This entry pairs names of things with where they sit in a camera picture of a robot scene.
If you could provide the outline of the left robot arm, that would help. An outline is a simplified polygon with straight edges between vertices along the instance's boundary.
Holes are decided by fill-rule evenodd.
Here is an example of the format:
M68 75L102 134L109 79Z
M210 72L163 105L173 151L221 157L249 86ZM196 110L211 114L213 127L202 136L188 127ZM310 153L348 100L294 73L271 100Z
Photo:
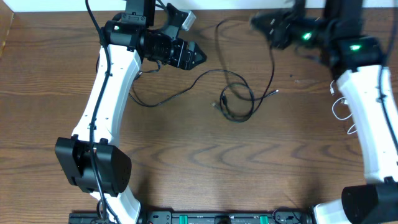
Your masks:
M128 1L125 11L97 27L101 45L95 82L81 119L55 154L68 182L97 199L90 223L137 223L141 204L129 188L131 159L119 148L121 121L144 60L191 70L206 55L178 35L192 11L161 1Z

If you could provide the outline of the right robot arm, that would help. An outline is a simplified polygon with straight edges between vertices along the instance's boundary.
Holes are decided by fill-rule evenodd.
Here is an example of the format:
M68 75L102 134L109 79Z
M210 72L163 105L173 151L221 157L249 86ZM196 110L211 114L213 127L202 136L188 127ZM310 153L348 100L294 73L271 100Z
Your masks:
M361 146L364 185L345 187L337 200L313 206L305 223L386 223L397 220L397 106L389 54L364 35L362 0L327 1L320 19L306 15L305 2L255 15L250 24L271 47L317 48L347 100Z

